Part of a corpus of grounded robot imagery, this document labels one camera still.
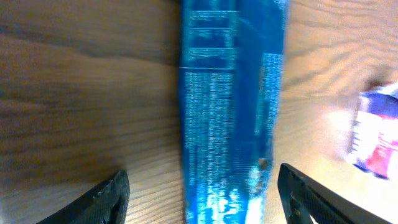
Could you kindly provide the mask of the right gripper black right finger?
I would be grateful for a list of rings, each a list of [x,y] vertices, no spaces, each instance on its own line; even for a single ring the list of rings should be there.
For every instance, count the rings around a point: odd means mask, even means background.
[[[288,224],[389,224],[290,164],[280,165],[277,186]]]

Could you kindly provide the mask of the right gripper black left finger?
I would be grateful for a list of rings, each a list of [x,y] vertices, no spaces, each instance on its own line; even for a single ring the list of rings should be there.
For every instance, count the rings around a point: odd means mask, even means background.
[[[119,170],[38,224],[124,224],[129,196],[128,175]]]

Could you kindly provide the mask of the red purple liner packet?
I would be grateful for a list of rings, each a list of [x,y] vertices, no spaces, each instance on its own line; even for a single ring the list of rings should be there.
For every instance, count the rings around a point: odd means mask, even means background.
[[[359,94],[346,160],[378,178],[397,179],[397,83]]]

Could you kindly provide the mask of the blue oreo cookie pack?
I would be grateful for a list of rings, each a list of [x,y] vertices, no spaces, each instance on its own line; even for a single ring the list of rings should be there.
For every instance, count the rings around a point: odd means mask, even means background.
[[[262,223],[286,0],[183,0],[178,100],[187,223]]]

